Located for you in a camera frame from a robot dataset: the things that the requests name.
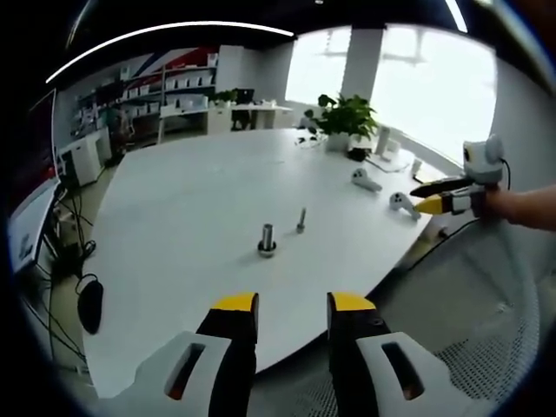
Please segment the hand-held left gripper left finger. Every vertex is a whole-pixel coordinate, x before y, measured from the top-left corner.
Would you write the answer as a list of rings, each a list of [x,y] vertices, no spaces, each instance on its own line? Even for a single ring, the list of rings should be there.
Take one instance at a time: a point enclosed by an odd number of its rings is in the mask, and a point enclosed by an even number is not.
[[[184,331],[136,370],[110,400],[112,416],[244,416],[256,370],[259,295],[226,296],[195,332]]]

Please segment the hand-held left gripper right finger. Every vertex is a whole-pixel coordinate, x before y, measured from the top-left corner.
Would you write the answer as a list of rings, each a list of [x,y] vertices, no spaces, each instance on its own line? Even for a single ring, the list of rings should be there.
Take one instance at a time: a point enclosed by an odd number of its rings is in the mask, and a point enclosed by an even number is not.
[[[495,405],[457,388],[447,365],[393,332],[367,298],[330,292],[329,373],[340,416],[488,416]]]

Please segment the person's right hand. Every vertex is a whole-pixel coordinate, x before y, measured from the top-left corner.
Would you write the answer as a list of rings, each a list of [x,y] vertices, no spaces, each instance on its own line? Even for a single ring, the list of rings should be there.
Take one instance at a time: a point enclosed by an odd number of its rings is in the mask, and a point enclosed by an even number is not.
[[[512,224],[520,222],[520,195],[500,188],[485,191],[483,213],[504,219]]]

